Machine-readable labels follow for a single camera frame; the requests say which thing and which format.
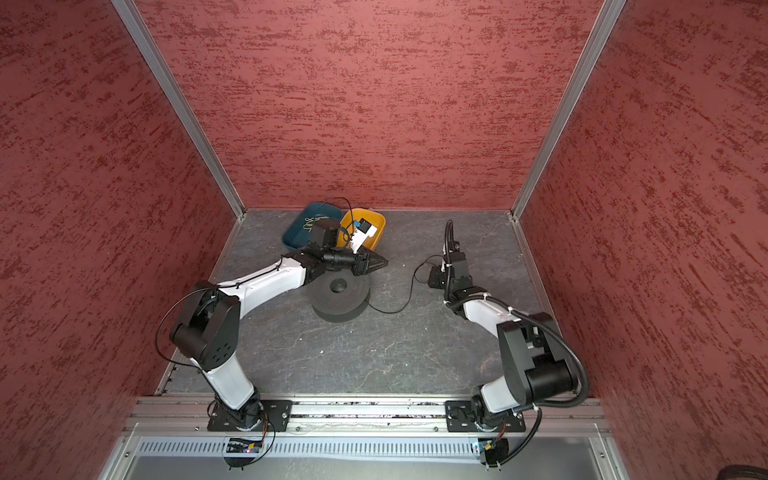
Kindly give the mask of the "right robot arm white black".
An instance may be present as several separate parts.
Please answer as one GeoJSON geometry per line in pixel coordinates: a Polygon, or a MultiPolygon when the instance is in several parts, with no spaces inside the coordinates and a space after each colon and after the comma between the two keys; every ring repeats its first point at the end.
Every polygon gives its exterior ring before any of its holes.
{"type": "Polygon", "coordinates": [[[473,397],[477,422],[492,424],[505,414],[538,407],[572,408],[588,398],[583,362],[553,319],[545,313],[525,314],[476,285],[463,253],[445,253],[428,284],[443,290],[443,303],[454,314],[498,341],[502,375],[480,386],[473,397]]]}

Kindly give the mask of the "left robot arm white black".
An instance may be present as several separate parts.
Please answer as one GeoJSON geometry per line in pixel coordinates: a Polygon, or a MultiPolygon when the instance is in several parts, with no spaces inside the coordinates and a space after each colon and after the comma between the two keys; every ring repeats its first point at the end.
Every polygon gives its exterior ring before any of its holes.
{"type": "Polygon", "coordinates": [[[201,282],[183,299],[170,340],[213,389],[219,418],[240,431],[263,423],[260,395],[236,356],[242,318],[300,288],[307,290],[321,319],[343,323],[356,318],[368,305],[370,273],[388,264],[365,245],[378,232],[366,218],[347,229],[333,218],[322,218],[314,223],[303,248],[244,277],[219,284],[201,282]],[[344,232],[350,237],[339,245],[344,232]]]}

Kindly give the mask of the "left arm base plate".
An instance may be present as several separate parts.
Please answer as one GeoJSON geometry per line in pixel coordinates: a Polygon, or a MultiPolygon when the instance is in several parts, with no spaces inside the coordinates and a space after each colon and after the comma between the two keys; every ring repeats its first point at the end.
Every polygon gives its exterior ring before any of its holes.
{"type": "Polygon", "coordinates": [[[207,430],[251,433],[272,427],[277,432],[284,432],[292,406],[293,402],[290,400],[249,400],[240,409],[235,410],[223,401],[215,399],[207,408],[207,430]]]}

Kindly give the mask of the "grey cable spool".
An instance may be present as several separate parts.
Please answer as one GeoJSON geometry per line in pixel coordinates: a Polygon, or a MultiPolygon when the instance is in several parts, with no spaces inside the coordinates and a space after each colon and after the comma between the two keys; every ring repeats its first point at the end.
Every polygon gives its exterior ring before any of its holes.
{"type": "Polygon", "coordinates": [[[349,270],[326,272],[305,287],[315,314],[330,323],[344,323],[361,315],[370,290],[368,275],[355,276],[349,270]]]}

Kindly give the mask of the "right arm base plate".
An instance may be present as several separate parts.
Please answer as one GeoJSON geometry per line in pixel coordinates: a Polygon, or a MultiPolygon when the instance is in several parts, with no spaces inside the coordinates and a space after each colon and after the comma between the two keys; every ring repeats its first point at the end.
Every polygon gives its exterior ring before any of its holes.
{"type": "Polygon", "coordinates": [[[525,420],[512,410],[493,413],[482,399],[475,396],[470,400],[449,400],[444,404],[446,424],[449,432],[478,433],[522,433],[526,430],[525,420]]]}

